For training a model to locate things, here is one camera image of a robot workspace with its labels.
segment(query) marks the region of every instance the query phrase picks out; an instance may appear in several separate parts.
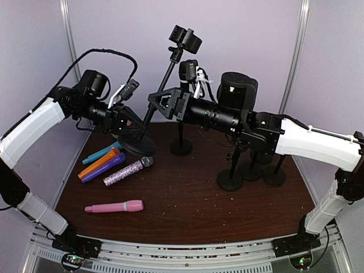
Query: brown table surface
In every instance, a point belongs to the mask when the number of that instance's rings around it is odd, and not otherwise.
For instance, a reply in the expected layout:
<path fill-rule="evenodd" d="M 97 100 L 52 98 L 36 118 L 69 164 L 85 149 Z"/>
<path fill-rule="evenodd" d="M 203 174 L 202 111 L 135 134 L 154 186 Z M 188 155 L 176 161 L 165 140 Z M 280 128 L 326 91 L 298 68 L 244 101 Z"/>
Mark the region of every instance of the brown table surface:
<path fill-rule="evenodd" d="M 222 133 L 204 136 L 228 144 Z M 185 126 L 193 143 L 187 156 L 175 156 L 169 144 L 177 137 L 175 123 L 153 123 L 148 129 L 157 145 L 154 165 L 106 187 L 102 181 L 137 160 L 126 152 L 127 161 L 100 177 L 82 184 L 77 174 L 82 160 L 115 142 L 111 135 L 93 133 L 64 188 L 57 211 L 74 223 L 79 234 L 138 243 L 224 243 L 270 238 L 297 231 L 299 220 L 313 209 L 313 202 L 291 157 L 283 163 L 286 183 L 280 187 L 263 179 L 244 181 L 241 189 L 226 192 L 216 183 L 219 171 L 230 168 L 226 148 L 203 139 L 198 126 Z M 250 160 L 245 152 L 240 162 Z M 144 211 L 93 214 L 85 206 L 141 199 Z"/>

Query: purple wall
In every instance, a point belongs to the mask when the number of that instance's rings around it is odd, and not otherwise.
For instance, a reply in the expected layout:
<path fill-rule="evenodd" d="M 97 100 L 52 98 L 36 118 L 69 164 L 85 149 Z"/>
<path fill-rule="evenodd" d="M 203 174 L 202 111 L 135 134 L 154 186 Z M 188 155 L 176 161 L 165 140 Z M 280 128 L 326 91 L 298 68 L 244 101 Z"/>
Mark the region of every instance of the purple wall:
<path fill-rule="evenodd" d="M 155 92 L 167 70 L 174 26 L 192 28 L 203 40 L 196 58 L 215 93 L 221 74 L 239 71 L 259 82 L 256 109 L 277 112 L 287 81 L 296 39 L 300 1 L 69 1 L 77 54 L 91 47 L 112 48 L 135 57 L 140 87 L 127 103 L 144 117 L 147 95 Z M 94 54 L 81 61 L 110 77 L 113 90 L 132 69 L 117 56 Z M 167 87 L 179 86 L 177 69 Z M 155 121 L 165 121 L 159 114 Z"/>
<path fill-rule="evenodd" d="M 1 135 L 48 93 L 70 61 L 59 1 L 2 1 L 0 37 Z M 63 84 L 74 83 L 71 75 Z M 73 121 L 64 121 L 42 136 L 15 170 L 53 205 L 85 138 Z M 12 209 L 0 212 L 0 227 L 0 271 L 19 272 L 33 225 Z"/>
<path fill-rule="evenodd" d="M 287 113 L 314 127 L 353 134 L 364 131 L 363 1 L 312 1 L 296 81 Z M 319 198 L 336 168 L 302 159 Z M 337 217 L 354 271 L 364 272 L 364 202 Z"/>

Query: glitter microphone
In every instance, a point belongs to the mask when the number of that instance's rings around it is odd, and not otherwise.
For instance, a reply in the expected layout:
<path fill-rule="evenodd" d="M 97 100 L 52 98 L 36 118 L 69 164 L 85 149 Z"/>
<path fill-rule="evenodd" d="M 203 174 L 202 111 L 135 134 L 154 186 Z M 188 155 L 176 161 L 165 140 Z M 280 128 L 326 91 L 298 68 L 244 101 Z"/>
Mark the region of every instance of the glitter microphone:
<path fill-rule="evenodd" d="M 129 166 L 125 167 L 124 169 L 121 169 L 120 171 L 108 176 L 104 179 L 105 185 L 108 187 L 134 173 L 137 171 L 140 171 L 141 169 L 145 167 L 149 167 L 153 164 L 153 158 L 151 156 L 149 157 L 143 157 L 141 160 L 138 160 L 134 162 L 133 164 L 130 164 Z"/>

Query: black cable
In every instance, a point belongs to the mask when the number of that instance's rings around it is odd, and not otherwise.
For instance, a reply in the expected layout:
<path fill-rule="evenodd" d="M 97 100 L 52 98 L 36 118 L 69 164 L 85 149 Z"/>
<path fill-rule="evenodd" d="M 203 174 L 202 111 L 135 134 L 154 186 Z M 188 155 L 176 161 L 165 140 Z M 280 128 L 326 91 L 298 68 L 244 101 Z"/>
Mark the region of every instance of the black cable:
<path fill-rule="evenodd" d="M 327 227 L 325 227 L 325 230 L 326 230 L 326 234 L 328 236 L 328 240 L 326 242 L 326 246 L 325 246 L 324 252 L 322 252 L 321 256 L 317 259 L 317 261 L 315 261 L 315 263 L 313 265 L 309 266 L 308 269 L 311 269 L 312 267 L 314 267 L 315 265 L 317 265 L 319 263 L 319 261 L 323 258 L 323 256 L 325 255 L 325 253 L 326 253 L 326 251 L 327 251 L 327 249 L 329 247 L 330 234 L 329 234 L 329 231 L 328 231 Z"/>
<path fill-rule="evenodd" d="M 78 57 L 72 64 L 71 66 L 66 70 L 66 72 L 63 74 L 63 76 L 58 80 L 58 82 L 55 84 L 55 86 L 53 86 L 53 88 L 51 89 L 51 91 L 48 92 L 47 95 L 45 95 L 44 98 L 42 98 L 37 105 L 34 106 L 34 108 L 29 111 L 24 117 L 22 117 L 20 120 L 18 120 L 13 126 L 10 127 L 10 129 L 8 129 L 5 134 L 2 135 L 2 137 L 0 138 L 0 141 L 2 141 L 7 135 L 9 135 L 20 123 L 22 123 L 27 117 L 30 116 L 30 114 L 35 111 L 40 105 L 42 105 L 42 103 L 44 101 L 46 101 L 46 99 L 49 97 L 50 94 L 52 94 L 52 92 L 59 86 L 59 84 L 64 80 L 64 78 L 66 78 L 67 74 L 72 70 L 72 68 L 83 58 L 85 57 L 87 54 L 91 53 L 91 52 L 100 52 L 100 53 L 111 53 L 111 54 L 115 54 L 118 56 L 122 56 L 124 58 L 127 58 L 128 60 L 132 61 L 134 64 L 134 69 L 131 71 L 129 78 L 127 80 L 127 83 L 131 80 L 131 78 L 133 77 L 133 75 L 135 74 L 135 72 L 138 69 L 138 64 L 137 61 L 135 61 L 135 59 L 133 57 L 131 57 L 128 54 L 119 52 L 119 51 L 115 51 L 112 49 L 100 49 L 100 48 L 92 48 L 87 50 L 86 52 L 84 52 L 80 57 Z"/>
<path fill-rule="evenodd" d="M 205 94 L 205 89 L 204 89 L 202 84 L 200 84 L 200 88 L 201 88 L 201 91 L 202 91 L 202 96 L 200 98 L 204 98 L 206 94 Z"/>
<path fill-rule="evenodd" d="M 0 209 L 0 212 L 4 212 L 4 211 L 6 211 L 6 210 L 8 210 L 8 209 L 11 209 L 13 206 L 7 206 L 6 208 L 3 208 L 3 209 Z"/>
<path fill-rule="evenodd" d="M 218 143 L 218 142 L 215 142 L 215 141 L 213 141 L 213 140 L 211 140 L 211 139 L 206 138 L 206 137 L 203 135 L 202 131 L 201 131 L 201 127 L 199 127 L 199 128 L 198 128 L 198 131 L 199 131 L 199 133 L 200 133 L 201 137 L 202 137 L 203 139 L 205 139 L 206 141 L 208 141 L 208 142 L 214 143 L 214 144 L 216 144 L 216 145 L 220 145 L 220 146 L 225 147 L 225 148 L 231 148 L 231 147 L 234 147 L 234 145 L 225 145 L 225 144 Z"/>
<path fill-rule="evenodd" d="M 283 118 L 287 118 L 287 119 L 289 119 L 289 120 L 290 120 L 290 121 L 292 121 L 294 124 L 296 124 L 296 125 L 298 125 L 298 126 L 300 126 L 300 127 L 304 128 L 304 129 L 306 129 L 306 130 L 308 130 L 308 129 L 309 129 L 309 127 L 308 127 L 306 124 L 304 124 L 303 122 L 300 122 L 298 119 L 292 118 L 290 115 L 282 114 L 282 115 L 280 115 L 280 116 L 281 116 L 281 117 L 283 117 Z"/>
<path fill-rule="evenodd" d="M 224 136 L 225 136 L 227 142 L 229 142 L 230 144 L 234 145 L 234 142 L 229 139 L 228 134 L 224 134 Z"/>
<path fill-rule="evenodd" d="M 309 130 L 309 127 L 308 127 L 306 124 L 304 124 L 304 123 L 300 122 L 298 119 L 292 118 L 291 116 L 286 115 L 286 114 L 282 114 L 282 115 L 280 115 L 280 116 L 281 116 L 281 117 L 283 117 L 283 118 L 287 118 L 287 119 L 289 119 L 290 121 L 292 121 L 292 122 L 293 122 L 293 123 L 295 123 L 296 125 L 298 125 L 298 126 L 302 127 L 303 129 Z M 350 138 L 347 138 L 346 136 L 338 135 L 338 134 L 331 133 L 331 132 L 322 131 L 322 130 L 320 130 L 320 129 L 314 129 L 314 128 L 312 128 L 312 130 L 311 130 L 311 131 L 312 131 L 312 132 L 315 132 L 315 133 L 319 133 L 319 134 L 329 135 L 330 137 L 335 137 L 335 138 L 340 138 L 340 139 L 343 139 L 343 140 L 346 140 L 346 141 L 351 141 L 351 139 L 350 139 Z M 362 142 L 360 142 L 360 141 L 357 141 L 357 140 L 355 140 L 355 139 L 353 139 L 352 141 L 353 141 L 354 143 L 356 143 L 356 144 L 364 145 L 364 143 L 362 143 Z"/>
<path fill-rule="evenodd" d="M 199 69 L 202 70 L 202 72 L 205 74 L 205 79 L 207 80 L 206 85 L 207 85 L 207 91 L 209 92 L 209 97 L 213 102 L 216 103 L 214 95 L 212 95 L 211 86 L 209 83 L 209 76 L 206 74 L 206 71 L 202 67 L 200 67 Z"/>
<path fill-rule="evenodd" d="M 82 118 L 80 118 L 77 123 L 76 123 L 76 129 L 79 130 L 79 131 L 87 131 L 87 132 L 97 132 L 96 130 L 94 129 L 91 129 L 91 128 L 81 128 L 79 127 L 79 124 L 80 122 L 82 121 Z"/>

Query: camera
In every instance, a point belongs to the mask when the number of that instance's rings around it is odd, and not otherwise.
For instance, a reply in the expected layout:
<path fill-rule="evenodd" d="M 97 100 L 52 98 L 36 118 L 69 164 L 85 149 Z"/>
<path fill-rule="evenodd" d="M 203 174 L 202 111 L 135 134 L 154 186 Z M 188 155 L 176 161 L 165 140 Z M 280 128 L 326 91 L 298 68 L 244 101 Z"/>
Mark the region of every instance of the camera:
<path fill-rule="evenodd" d="M 236 110 L 252 111 L 257 97 L 258 82 L 238 72 L 225 72 L 217 91 L 219 105 Z"/>

